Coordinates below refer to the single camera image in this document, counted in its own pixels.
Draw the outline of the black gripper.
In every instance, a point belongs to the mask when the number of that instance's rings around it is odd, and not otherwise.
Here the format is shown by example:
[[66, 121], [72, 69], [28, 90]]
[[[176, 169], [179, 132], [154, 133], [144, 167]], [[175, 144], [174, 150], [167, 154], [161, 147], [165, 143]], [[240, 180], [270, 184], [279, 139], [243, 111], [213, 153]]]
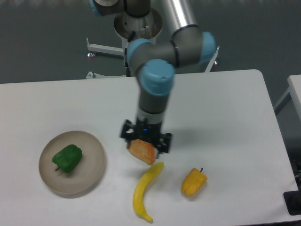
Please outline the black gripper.
[[136, 124], [133, 124], [130, 120], [125, 120], [120, 138], [124, 139], [127, 143], [133, 140], [142, 140], [147, 143], [155, 144], [157, 150], [155, 156], [159, 158], [160, 154], [169, 153], [173, 134], [161, 133], [162, 121], [156, 124], [148, 123], [148, 120], [140, 120], [136, 118]]

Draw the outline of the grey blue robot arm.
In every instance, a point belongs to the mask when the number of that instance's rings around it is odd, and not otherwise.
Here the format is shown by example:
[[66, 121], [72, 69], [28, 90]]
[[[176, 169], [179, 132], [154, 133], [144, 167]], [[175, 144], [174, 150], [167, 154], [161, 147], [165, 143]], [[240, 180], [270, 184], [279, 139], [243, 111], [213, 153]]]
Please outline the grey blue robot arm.
[[126, 75], [137, 79], [140, 95], [136, 122], [126, 120], [120, 137], [127, 150], [139, 160], [152, 164], [168, 153], [172, 134], [162, 133], [168, 99], [176, 68], [214, 61], [218, 53], [213, 35], [202, 32], [187, 0], [164, 0], [170, 41], [156, 44], [162, 20], [149, 0], [92, 0], [96, 15], [115, 15], [116, 33], [126, 43], [123, 58]]

